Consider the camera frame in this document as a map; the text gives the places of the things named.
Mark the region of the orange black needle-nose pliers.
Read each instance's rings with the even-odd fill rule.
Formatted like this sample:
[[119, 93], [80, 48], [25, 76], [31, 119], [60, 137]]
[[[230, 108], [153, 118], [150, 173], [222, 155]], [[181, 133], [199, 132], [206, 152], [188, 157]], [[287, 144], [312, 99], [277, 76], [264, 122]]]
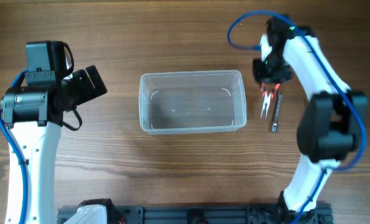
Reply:
[[268, 111], [269, 111], [269, 106], [270, 106], [271, 100], [275, 97], [279, 88], [280, 88], [280, 83], [276, 83], [274, 85], [274, 88], [271, 91], [269, 91], [266, 88], [265, 83], [260, 84], [261, 96], [263, 98], [262, 108], [261, 108], [261, 118], [262, 118], [263, 115], [265, 115], [265, 118], [267, 118], [267, 114], [268, 114]]

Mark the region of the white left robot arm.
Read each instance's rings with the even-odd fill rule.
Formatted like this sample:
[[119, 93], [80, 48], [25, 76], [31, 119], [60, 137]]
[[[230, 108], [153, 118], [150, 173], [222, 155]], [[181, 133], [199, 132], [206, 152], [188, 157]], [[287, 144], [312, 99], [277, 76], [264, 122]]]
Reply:
[[23, 71], [1, 101], [0, 128], [9, 143], [6, 223], [56, 223], [55, 158], [63, 121], [107, 92], [94, 65], [74, 73]]

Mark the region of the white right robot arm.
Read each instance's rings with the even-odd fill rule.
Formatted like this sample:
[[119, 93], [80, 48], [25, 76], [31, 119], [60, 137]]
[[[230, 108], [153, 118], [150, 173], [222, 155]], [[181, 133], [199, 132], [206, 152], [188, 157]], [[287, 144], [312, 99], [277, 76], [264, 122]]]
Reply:
[[364, 119], [368, 99], [334, 71], [309, 27], [267, 27], [253, 61], [260, 86], [280, 84], [296, 75], [308, 105], [297, 130], [300, 160], [279, 197], [286, 219], [314, 210], [333, 171], [355, 166], [366, 147]]

